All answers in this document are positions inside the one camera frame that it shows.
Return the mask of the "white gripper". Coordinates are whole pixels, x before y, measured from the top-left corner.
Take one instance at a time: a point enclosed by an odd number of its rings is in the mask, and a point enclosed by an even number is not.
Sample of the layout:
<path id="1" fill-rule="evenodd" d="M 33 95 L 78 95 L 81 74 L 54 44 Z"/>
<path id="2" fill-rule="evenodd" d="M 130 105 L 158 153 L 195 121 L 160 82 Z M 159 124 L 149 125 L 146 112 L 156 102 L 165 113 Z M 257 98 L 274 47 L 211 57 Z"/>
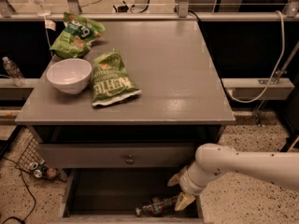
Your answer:
<path id="1" fill-rule="evenodd" d="M 182 211 L 195 201 L 194 195 L 199 195 L 207 187 L 207 176 L 198 164 L 192 163 L 174 174 L 167 182 L 168 187 L 178 184 L 182 192 L 178 195 L 175 210 Z"/>

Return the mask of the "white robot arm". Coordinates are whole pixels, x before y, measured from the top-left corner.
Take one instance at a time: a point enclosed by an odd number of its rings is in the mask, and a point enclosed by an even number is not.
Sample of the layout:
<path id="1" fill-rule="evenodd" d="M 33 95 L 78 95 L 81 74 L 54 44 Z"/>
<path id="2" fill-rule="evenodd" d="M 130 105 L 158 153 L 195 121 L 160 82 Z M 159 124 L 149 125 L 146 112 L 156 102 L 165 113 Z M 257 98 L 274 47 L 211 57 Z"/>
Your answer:
<path id="1" fill-rule="evenodd" d="M 167 186 L 180 185 L 176 211 L 193 203 L 209 182 L 235 172 L 299 191 L 299 154 L 294 152 L 241 152 L 232 147 L 204 144 L 196 149 L 194 160 L 174 174 Z"/>

